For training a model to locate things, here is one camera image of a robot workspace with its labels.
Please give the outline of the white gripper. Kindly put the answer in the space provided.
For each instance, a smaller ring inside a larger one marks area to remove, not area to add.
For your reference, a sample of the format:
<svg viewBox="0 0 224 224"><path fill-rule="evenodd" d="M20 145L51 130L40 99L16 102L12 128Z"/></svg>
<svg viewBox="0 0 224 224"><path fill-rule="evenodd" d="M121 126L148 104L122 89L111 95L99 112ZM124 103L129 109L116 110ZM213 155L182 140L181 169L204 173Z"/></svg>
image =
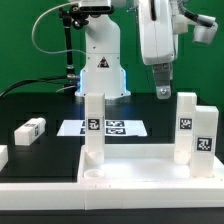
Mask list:
<svg viewBox="0 0 224 224"><path fill-rule="evenodd" d="M157 98L168 99L176 54L169 0L139 0L138 20L143 62L153 65Z"/></svg>

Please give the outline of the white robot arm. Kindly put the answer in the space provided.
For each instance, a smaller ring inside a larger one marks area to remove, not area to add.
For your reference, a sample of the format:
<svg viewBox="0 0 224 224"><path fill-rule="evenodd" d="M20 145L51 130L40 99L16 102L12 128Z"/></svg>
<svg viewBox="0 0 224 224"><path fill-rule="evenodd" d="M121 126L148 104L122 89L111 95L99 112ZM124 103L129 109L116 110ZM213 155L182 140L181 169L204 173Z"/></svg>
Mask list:
<svg viewBox="0 0 224 224"><path fill-rule="evenodd" d="M120 28L109 15L127 0L69 0L76 28L85 29L86 64L80 72L78 97L103 93L106 100L130 94L120 65ZM134 0L143 63L153 70L156 94L171 96L172 62L177 58L179 0Z"/></svg>

